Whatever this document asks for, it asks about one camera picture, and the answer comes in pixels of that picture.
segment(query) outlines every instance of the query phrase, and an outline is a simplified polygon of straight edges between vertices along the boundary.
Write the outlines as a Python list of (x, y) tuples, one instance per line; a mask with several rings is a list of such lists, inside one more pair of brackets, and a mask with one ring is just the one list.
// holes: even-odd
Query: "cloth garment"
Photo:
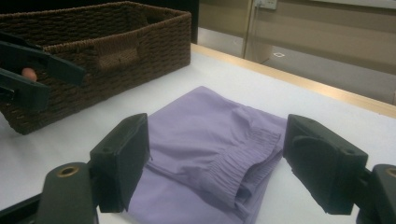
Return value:
[(148, 117), (152, 160), (129, 207), (146, 223), (254, 223), (286, 120), (199, 87)]

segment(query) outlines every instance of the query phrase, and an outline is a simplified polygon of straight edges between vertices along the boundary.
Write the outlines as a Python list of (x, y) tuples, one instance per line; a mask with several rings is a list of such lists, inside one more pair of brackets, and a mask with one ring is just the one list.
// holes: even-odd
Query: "lavender fabric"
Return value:
[(152, 160), (131, 200), (140, 223), (254, 223), (286, 120), (199, 87), (148, 117)]

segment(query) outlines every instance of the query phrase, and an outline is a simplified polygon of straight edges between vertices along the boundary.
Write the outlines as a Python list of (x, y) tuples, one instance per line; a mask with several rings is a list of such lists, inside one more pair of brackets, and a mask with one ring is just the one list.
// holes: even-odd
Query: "wicker basket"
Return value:
[(0, 30), (86, 69), (82, 86), (37, 71), (50, 87), (49, 106), (30, 112), (0, 103), (9, 125), (27, 134), (81, 109), (163, 76), (191, 61), (191, 14), (118, 2), (0, 15)]

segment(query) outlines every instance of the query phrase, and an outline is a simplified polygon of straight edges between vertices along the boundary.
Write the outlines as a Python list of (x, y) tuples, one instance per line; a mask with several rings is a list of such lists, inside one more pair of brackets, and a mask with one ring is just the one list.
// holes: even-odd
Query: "black clamp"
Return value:
[(45, 69), (51, 77), (81, 85), (85, 69), (58, 58), (24, 39), (0, 32), (0, 102), (32, 111), (47, 108), (50, 87), (19, 75), (22, 68)]
[(97, 224), (97, 207), (101, 213), (128, 210), (150, 158), (147, 114), (122, 120), (90, 157), (50, 171), (42, 193), (0, 211), (0, 223)]
[(326, 213), (360, 211), (358, 224), (396, 223), (396, 166), (365, 168), (368, 154), (322, 124), (289, 115), (283, 157)]

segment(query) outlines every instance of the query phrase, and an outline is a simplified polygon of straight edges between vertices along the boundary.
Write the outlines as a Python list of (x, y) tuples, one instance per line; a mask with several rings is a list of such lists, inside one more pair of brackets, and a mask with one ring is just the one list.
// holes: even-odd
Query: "white table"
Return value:
[[(0, 118), (0, 210), (41, 192), (51, 169), (89, 160), (89, 152), (122, 119), (149, 115), (177, 97), (206, 86), (224, 97), (286, 118), (306, 116), (369, 154), (367, 168), (396, 164), (396, 107), (259, 64), (192, 45), (191, 65), (114, 96), (28, 135)], [(257, 223), (355, 223), (324, 214), (284, 159), (275, 168)], [(136, 223), (101, 214), (101, 223)]]

